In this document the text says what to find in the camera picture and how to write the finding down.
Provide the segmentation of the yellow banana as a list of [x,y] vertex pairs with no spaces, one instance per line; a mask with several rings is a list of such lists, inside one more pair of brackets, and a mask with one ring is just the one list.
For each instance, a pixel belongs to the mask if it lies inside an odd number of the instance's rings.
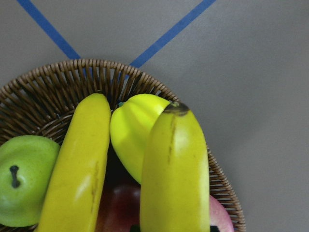
[[145,150],[140,229],[208,232],[210,187],[207,145],[193,112],[169,104],[155,122]]
[[94,93],[77,106],[49,182],[38,232],[93,232],[104,185],[111,110]]

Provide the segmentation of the dark red apple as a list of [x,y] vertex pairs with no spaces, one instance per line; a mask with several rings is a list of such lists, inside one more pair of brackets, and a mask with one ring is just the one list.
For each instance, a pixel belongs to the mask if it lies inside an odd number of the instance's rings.
[[140,223],[140,187],[105,185],[95,231],[131,232]]

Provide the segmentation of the pink apple right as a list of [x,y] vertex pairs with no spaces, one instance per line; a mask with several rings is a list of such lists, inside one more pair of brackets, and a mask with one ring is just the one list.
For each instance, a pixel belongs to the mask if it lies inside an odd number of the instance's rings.
[[234,232],[232,220],[227,210],[210,195],[210,231]]

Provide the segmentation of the green apple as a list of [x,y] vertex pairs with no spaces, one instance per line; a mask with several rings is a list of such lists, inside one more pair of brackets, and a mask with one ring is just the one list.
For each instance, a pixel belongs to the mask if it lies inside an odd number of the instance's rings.
[[0,147],[0,223],[38,223],[60,146],[37,135],[17,136]]

